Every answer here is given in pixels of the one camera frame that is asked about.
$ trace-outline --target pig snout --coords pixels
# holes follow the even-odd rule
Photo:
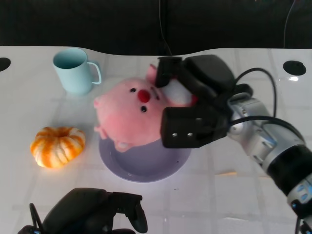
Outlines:
[[[141,89],[140,91],[138,91],[137,97],[139,101],[143,103],[146,103],[151,99],[150,93],[145,89]]]

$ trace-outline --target light blue mug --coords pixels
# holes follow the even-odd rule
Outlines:
[[[96,67],[98,82],[92,82],[93,76],[89,64]],[[88,61],[87,54],[78,48],[69,48],[57,53],[53,65],[63,88],[71,94],[84,95],[92,89],[92,84],[101,84],[102,76],[98,65]]]

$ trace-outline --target white table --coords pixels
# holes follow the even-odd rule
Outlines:
[[[138,184],[113,175],[99,156],[98,135],[93,132],[97,122],[93,99],[127,77],[143,77],[149,63],[157,63],[157,57],[106,55],[86,49],[89,59],[100,63],[104,82],[87,96],[71,97],[62,89],[52,66],[53,55],[62,49],[0,47],[0,57],[12,61],[0,72],[1,233],[16,234],[31,224],[30,202],[43,220],[75,187],[143,195],[149,234],[293,233],[295,215],[286,198],[229,138],[193,150],[179,172],[160,182]],[[236,76],[252,67],[270,71],[278,88],[278,116],[296,126],[312,145],[311,50],[216,49],[198,54],[218,55]],[[307,67],[297,82],[289,81],[290,75],[282,68],[291,59]],[[244,81],[271,110],[272,88],[265,75],[252,73]],[[60,125],[84,130],[86,148],[62,169],[40,168],[29,145],[42,127]],[[232,171],[237,175],[220,175]],[[130,226],[125,216],[116,216],[114,228]]]

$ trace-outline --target cable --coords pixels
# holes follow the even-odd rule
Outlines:
[[[276,117],[276,111],[277,111],[277,91],[276,91],[276,84],[275,84],[275,81],[274,81],[274,78],[272,77],[272,75],[265,69],[263,68],[259,68],[259,67],[255,67],[255,68],[251,68],[251,69],[248,69],[247,71],[243,72],[242,74],[240,74],[236,79],[235,79],[235,84],[237,84],[239,82],[240,79],[243,78],[243,76],[245,76],[246,74],[250,73],[250,72],[255,72],[255,71],[259,71],[259,72],[263,72],[265,73],[271,83],[272,83],[272,87],[273,87],[273,117]]]
[[[290,123],[288,123],[288,122],[286,122],[280,118],[275,118],[272,116],[248,116],[248,117],[233,120],[230,122],[230,125],[233,126],[233,125],[243,123],[243,122],[247,122],[247,121],[251,121],[251,120],[266,120],[269,123],[280,125],[284,128],[287,128],[288,130],[292,131],[294,134],[297,135],[297,137],[299,137],[305,143],[303,136],[294,126],[292,126]]]
[[[167,43],[167,41],[166,41],[166,39],[165,39],[165,36],[164,36],[164,33],[163,33],[163,31],[162,31],[162,26],[161,26],[161,0],[159,0],[159,25],[160,25],[160,32],[161,32],[161,37],[162,37],[162,39],[164,40],[164,42],[165,42],[165,44],[166,44],[166,47],[168,48],[168,50],[169,50],[169,54],[170,54],[170,56],[172,56],[172,53],[171,53],[171,49],[170,49],[170,47],[169,47],[169,45],[168,45],[168,43]]]
[[[35,228],[37,228],[37,224],[38,224],[38,227],[39,227],[39,230],[40,230],[41,234],[44,234],[45,232],[44,232],[44,229],[43,229],[40,217],[39,217],[39,215],[37,213],[37,210],[35,208],[35,205],[33,203],[30,203],[29,204],[29,209],[30,209],[31,219],[33,221],[33,226]]]
[[[285,41],[286,41],[286,28],[287,28],[287,22],[288,22],[288,18],[289,18],[289,15],[291,14],[291,11],[293,9],[293,6],[295,4],[296,0],[293,0],[293,3],[292,3],[292,6],[291,8],[289,9],[289,12],[287,14],[287,17],[286,17],[286,21],[285,21],[285,27],[284,27],[284,43],[283,43],[283,48],[285,49]]]
[[[300,221],[301,221],[301,219],[299,217],[297,217],[296,227],[294,229],[294,234],[299,234],[299,231],[300,231]]]

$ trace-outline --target small pumpkin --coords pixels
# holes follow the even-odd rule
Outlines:
[[[60,168],[77,157],[84,149],[85,134],[74,127],[45,127],[30,146],[41,167]]]

